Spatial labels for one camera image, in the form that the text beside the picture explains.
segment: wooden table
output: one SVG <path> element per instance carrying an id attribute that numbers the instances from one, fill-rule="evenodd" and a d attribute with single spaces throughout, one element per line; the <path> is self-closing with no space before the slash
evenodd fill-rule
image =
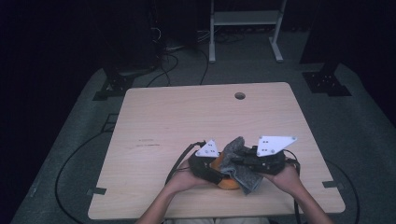
<path id="1" fill-rule="evenodd" d="M 246 98 L 236 99 L 238 92 Z M 338 189 L 323 187 L 332 176 L 289 84 L 255 83 L 128 90 L 97 183 L 106 193 L 93 195 L 89 217 L 139 218 L 191 143 L 214 139 L 222 151 L 238 136 L 247 147 L 257 146 L 261 135 L 298 137 L 288 150 L 302 165 L 306 188 L 325 212 L 344 211 Z M 182 192 L 166 217 L 292 213 L 293 199 L 264 179 L 248 196 L 214 186 Z"/>

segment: cloth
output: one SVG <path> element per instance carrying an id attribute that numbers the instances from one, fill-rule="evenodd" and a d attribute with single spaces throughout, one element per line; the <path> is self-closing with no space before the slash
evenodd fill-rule
<path id="1" fill-rule="evenodd" d="M 266 217 L 223 217 L 202 219 L 172 219 L 164 224 L 270 224 Z"/>
<path id="2" fill-rule="evenodd" d="M 222 151 L 224 158 L 219 165 L 220 171 L 233 178 L 239 184 L 242 191 L 244 191 L 245 195 L 255 190 L 263 179 L 262 175 L 252 172 L 248 167 L 235 164 L 231 161 L 232 158 L 242 158 L 240 156 L 241 152 L 247 150 L 249 148 L 245 147 L 245 139 L 243 137 L 235 138 Z"/>

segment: person's left hand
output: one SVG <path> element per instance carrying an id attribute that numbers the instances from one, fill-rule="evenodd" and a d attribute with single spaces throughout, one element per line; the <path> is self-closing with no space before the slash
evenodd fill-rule
<path id="1" fill-rule="evenodd" d="M 183 161 L 177 168 L 177 171 L 166 184 L 166 187 L 171 188 L 174 192 L 181 192 L 184 190 L 192 189 L 198 185 L 207 185 L 210 182 L 196 177 L 190 170 L 189 162 Z"/>

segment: dark background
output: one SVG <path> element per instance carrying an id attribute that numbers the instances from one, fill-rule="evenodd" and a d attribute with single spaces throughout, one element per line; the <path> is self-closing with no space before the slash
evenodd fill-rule
<path id="1" fill-rule="evenodd" d="M 108 2 L 0 3 L 1 223 L 12 219 L 81 90 L 103 61 L 114 66 L 155 63 L 161 46 L 152 45 L 151 31 L 137 21 L 163 28 L 163 39 L 188 44 L 196 41 L 191 34 L 209 25 L 207 0 Z M 276 7 L 259 0 L 230 2 L 219 0 L 217 7 Z M 360 76 L 396 123 L 395 9 L 385 0 L 289 0 L 282 30 L 311 28 L 301 63 L 324 63 L 335 57 Z"/>

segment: orange object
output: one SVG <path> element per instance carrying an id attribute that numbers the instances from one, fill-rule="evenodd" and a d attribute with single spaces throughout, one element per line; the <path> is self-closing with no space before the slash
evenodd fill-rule
<path id="1" fill-rule="evenodd" d="M 222 162 L 222 160 L 224 159 L 224 153 L 220 152 L 220 155 L 210 163 L 210 167 L 214 170 L 217 170 L 220 172 L 220 164 Z M 238 183 L 230 178 L 230 177 L 224 177 L 219 183 L 218 186 L 221 189 L 239 189 L 239 185 Z"/>

